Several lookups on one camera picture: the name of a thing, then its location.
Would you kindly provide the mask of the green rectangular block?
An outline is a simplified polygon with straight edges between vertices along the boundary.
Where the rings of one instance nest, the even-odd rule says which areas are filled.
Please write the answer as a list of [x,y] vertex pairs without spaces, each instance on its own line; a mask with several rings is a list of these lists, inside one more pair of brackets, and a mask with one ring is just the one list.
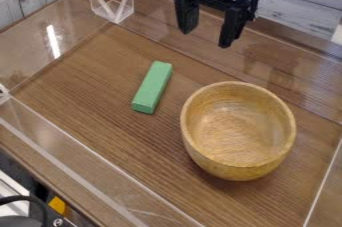
[[172,65],[155,61],[151,64],[138,92],[132,99],[132,109],[152,114],[172,74]]

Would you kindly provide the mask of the clear acrylic front wall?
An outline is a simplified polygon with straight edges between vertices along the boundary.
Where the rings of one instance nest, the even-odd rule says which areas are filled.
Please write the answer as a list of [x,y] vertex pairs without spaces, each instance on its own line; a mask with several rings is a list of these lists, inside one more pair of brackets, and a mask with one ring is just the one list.
[[99,227],[205,227],[1,85],[0,148]]

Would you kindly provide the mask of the yellow label on device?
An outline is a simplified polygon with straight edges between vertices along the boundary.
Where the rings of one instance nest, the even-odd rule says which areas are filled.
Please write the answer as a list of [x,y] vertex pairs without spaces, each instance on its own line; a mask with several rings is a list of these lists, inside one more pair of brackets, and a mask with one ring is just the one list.
[[64,201],[58,197],[55,196],[52,198],[52,200],[50,201],[48,203],[48,206],[62,215],[66,214],[66,211],[67,211],[67,205],[64,203]]

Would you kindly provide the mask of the brown wooden bowl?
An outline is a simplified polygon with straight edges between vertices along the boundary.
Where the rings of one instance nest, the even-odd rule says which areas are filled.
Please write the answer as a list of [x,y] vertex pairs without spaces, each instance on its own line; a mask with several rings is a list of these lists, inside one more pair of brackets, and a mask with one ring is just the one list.
[[250,181],[271,173],[289,157],[297,123],[273,92],[226,81],[191,94],[182,108],[180,131],[187,153],[207,173]]

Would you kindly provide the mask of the clear acrylic corner bracket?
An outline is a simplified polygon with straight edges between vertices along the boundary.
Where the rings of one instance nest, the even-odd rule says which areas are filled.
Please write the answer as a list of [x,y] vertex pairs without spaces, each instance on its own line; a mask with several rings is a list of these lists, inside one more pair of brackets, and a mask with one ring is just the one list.
[[124,21],[135,12],[134,0],[90,0],[92,12],[114,24]]

